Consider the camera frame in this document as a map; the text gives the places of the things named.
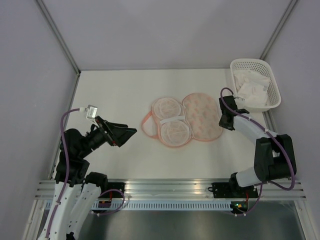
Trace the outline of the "floral mesh laundry bag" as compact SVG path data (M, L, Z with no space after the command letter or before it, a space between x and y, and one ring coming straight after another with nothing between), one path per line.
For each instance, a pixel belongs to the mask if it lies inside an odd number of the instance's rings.
M219 120L216 101L210 95L191 93L182 101L173 97L155 100L141 122L141 129L163 145L178 148L191 140L218 139L223 132Z

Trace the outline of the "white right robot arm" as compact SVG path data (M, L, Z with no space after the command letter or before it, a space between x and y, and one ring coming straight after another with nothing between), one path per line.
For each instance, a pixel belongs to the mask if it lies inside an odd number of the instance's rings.
M246 109L237 107L232 95L221 96L219 104L222 113L219 126L242 133L254 144L253 166L230 176L229 194L239 198L247 189L266 183L291 191L297 173L292 138L262 126Z

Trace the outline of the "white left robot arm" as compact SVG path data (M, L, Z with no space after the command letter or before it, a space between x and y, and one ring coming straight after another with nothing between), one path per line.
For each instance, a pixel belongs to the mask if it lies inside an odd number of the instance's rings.
M100 116L94 118L85 135L75 128L62 132L52 204L40 240L78 239L94 202L111 192L107 175L88 173L90 163L85 158L105 143L123 146L136 132L126 124Z

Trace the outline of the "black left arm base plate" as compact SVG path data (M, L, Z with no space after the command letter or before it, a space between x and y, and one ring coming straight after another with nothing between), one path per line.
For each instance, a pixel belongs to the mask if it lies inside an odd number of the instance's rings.
M109 182L106 188L102 189L99 199L118 199L123 198L125 193L125 183L124 182Z

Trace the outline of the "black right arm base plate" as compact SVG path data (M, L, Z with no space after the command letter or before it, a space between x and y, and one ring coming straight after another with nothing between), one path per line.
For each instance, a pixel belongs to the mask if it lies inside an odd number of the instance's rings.
M213 182L211 192L215 199L256 199L259 195L253 186L231 187L227 182Z

